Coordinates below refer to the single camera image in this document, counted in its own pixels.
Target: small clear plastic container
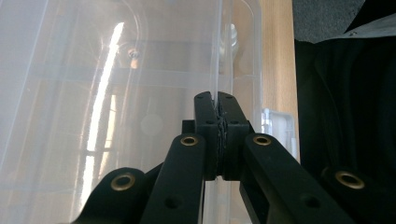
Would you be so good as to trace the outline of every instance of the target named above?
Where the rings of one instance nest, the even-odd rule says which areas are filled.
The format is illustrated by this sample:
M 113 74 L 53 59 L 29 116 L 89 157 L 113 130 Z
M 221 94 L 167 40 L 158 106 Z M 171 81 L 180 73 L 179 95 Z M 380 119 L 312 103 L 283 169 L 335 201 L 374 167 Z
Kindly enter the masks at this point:
M 0 222 L 74 220 L 104 175 L 164 160 L 202 91 L 236 96 L 259 130 L 258 9 L 253 0 L 2 1 Z M 230 185 L 207 185 L 205 222 L 230 223 Z

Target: clear plastic container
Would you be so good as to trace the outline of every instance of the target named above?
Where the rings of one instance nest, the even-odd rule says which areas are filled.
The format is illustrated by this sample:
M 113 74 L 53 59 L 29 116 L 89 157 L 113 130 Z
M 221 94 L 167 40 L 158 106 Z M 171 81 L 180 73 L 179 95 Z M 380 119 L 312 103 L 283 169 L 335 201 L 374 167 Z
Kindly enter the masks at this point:
M 0 223 L 74 220 L 104 175 L 125 166 L 147 172 L 164 160 L 202 91 L 235 95 L 259 130 L 257 5 L 3 0 Z M 241 21 L 239 10 L 247 13 Z M 234 61 L 231 23 L 239 36 Z M 214 201 L 205 207 L 219 212 L 206 211 L 206 223 L 230 223 L 230 185 L 208 186 Z M 227 217 L 219 220 L 224 207 Z

